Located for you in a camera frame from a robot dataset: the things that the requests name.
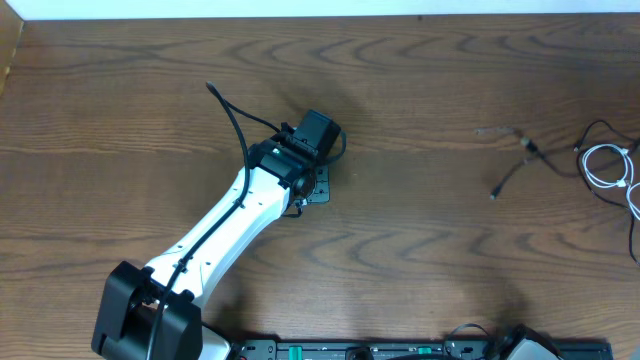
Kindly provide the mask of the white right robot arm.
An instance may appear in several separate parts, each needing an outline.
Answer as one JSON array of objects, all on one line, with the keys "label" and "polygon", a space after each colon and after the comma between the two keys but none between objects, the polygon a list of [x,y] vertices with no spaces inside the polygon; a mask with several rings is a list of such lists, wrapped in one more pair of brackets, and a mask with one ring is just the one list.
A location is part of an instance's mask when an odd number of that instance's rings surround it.
[{"label": "white right robot arm", "polygon": [[614,360],[612,345],[600,338],[552,338],[519,324],[497,336],[487,360]]}]

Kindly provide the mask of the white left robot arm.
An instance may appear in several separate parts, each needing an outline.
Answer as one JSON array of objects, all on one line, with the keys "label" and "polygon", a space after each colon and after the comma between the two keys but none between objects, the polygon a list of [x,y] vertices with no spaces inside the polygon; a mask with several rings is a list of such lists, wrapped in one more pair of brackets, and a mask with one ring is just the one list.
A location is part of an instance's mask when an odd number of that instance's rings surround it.
[{"label": "white left robot arm", "polygon": [[227,359],[231,343],[202,322],[214,288],[254,238],[316,187],[328,146],[265,140],[221,200],[144,267],[108,276],[91,341],[105,359]]}]

